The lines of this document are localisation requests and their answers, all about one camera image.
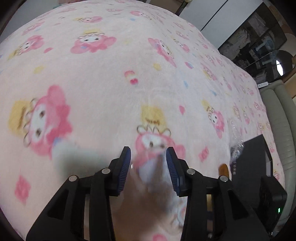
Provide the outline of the brown wooden comb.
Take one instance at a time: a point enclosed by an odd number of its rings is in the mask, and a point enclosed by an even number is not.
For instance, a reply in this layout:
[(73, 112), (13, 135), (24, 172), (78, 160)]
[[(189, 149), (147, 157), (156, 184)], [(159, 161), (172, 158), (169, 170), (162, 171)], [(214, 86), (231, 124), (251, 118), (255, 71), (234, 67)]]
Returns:
[(229, 169), (226, 164), (221, 164), (218, 168), (218, 174), (219, 176), (226, 176), (229, 178)]

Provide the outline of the pink cartoon print blanket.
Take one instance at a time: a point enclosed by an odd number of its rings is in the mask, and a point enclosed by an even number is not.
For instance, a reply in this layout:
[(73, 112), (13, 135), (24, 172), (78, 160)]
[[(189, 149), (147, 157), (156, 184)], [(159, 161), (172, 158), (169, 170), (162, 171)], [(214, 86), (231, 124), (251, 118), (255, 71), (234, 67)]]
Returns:
[(1, 43), (1, 209), (25, 238), (62, 180), (62, 141), (117, 158), (158, 144), (203, 175), (229, 164), (233, 119), (263, 135), (285, 184), (255, 80), (191, 23), (140, 1), (82, 1)]

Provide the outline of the clear plastic wrapper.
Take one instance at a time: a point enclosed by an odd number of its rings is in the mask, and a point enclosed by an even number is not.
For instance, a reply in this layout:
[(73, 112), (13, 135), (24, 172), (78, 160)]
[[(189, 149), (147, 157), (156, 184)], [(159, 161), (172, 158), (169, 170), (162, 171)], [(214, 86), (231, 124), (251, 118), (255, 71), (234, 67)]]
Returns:
[(229, 150), (230, 150), (230, 165), (233, 165), (241, 156), (244, 149), (244, 142), (238, 126), (233, 119), (227, 120), (229, 129)]

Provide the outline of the white power strip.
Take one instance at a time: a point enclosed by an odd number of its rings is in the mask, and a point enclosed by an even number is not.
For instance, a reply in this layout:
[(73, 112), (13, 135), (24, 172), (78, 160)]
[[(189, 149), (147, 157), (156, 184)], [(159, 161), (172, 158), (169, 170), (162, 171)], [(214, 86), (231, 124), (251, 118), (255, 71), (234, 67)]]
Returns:
[(258, 84), (257, 87), (260, 89), (260, 88), (264, 88), (268, 85), (269, 85), (269, 83), (266, 81), (266, 82), (262, 82), (262, 83)]

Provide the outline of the black cardboard shoe box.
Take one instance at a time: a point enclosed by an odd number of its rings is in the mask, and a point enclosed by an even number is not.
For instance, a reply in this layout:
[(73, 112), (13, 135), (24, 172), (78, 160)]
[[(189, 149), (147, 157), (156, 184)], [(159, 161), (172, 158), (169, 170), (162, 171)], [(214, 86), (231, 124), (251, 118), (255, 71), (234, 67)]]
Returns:
[(240, 156), (230, 163), (232, 184), (239, 198), (258, 208), (261, 178), (270, 176), (273, 159), (263, 135), (244, 142)]

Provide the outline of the grey patterned sock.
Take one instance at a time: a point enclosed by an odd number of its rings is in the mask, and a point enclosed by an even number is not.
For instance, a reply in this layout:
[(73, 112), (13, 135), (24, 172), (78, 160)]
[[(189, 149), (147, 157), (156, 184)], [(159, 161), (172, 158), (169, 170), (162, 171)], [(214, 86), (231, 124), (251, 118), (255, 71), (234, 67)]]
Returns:
[[(131, 160), (123, 192), (110, 199), (117, 240), (179, 240), (187, 200), (173, 190), (165, 150), (158, 144), (139, 151)], [(111, 161), (66, 141), (53, 148), (52, 159), (62, 180), (92, 176)]]

